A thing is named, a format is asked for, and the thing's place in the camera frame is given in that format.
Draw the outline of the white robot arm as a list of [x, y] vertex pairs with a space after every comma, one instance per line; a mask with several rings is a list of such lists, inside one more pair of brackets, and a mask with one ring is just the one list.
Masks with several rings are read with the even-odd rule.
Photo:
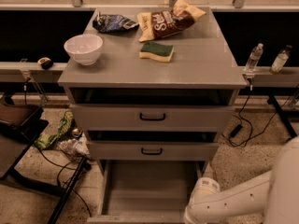
[[208, 177], [197, 180], [185, 224], [264, 213], [263, 224], [299, 224], [299, 137], [280, 150], [273, 169], [225, 191]]

